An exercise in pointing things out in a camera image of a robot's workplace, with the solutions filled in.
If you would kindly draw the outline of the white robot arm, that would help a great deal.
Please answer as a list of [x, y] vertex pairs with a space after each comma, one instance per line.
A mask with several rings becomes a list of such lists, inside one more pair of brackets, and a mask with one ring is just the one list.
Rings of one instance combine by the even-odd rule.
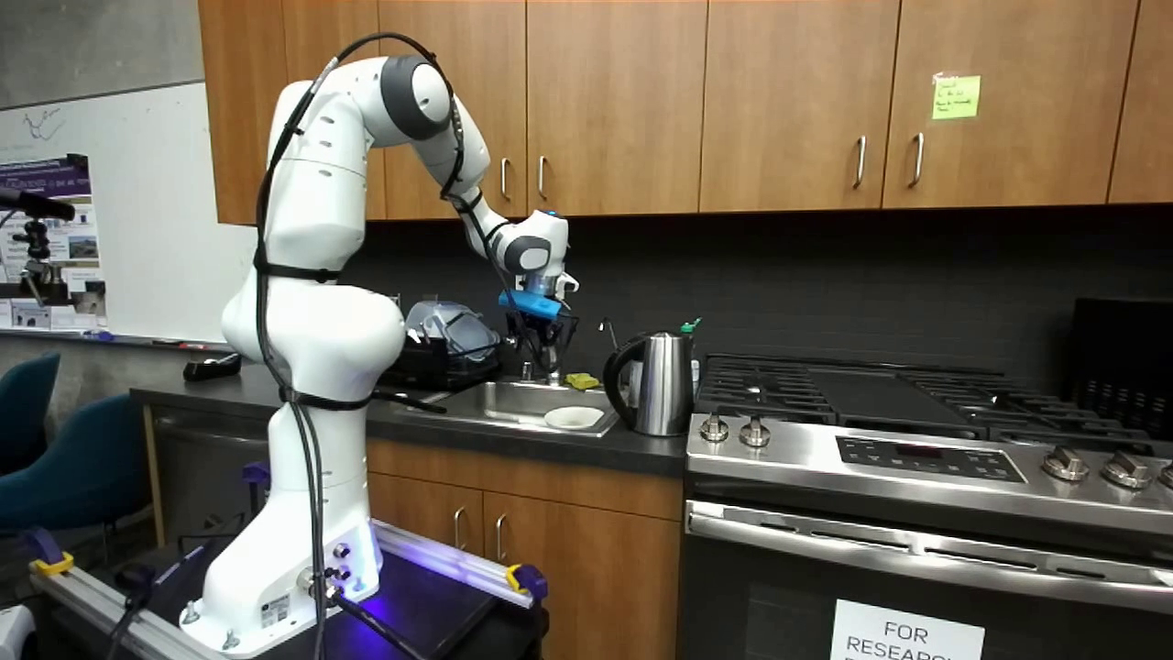
[[510, 280], [524, 312], [561, 312], [567, 224], [497, 217], [481, 189], [487, 142], [449, 82], [420, 54], [333, 57], [277, 93], [256, 199], [256, 249], [220, 325], [268, 367], [271, 496], [216, 552], [178, 631], [222, 657], [261, 657], [327, 618], [333, 594], [365, 600], [381, 550], [365, 488], [365, 403], [407, 331], [392, 298], [347, 286], [365, 238], [365, 154], [407, 145], [463, 217], [470, 247]]

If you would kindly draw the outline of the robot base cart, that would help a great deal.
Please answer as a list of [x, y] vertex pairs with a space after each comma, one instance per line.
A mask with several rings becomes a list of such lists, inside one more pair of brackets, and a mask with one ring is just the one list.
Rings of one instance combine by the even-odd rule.
[[369, 534], [375, 561], [336, 544], [321, 576], [295, 571], [292, 594], [262, 598], [245, 631], [193, 600], [216, 534], [104, 579], [38, 528], [30, 582], [82, 618], [82, 642], [104, 660], [543, 660], [548, 617], [537, 568], [383, 521]]

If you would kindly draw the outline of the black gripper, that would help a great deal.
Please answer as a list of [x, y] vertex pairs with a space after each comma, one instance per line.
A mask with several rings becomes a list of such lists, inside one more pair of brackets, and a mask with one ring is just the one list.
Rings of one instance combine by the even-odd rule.
[[524, 378], [552, 378], [561, 371], [561, 347], [567, 315], [510, 312], [510, 335], [518, 336], [518, 371]]

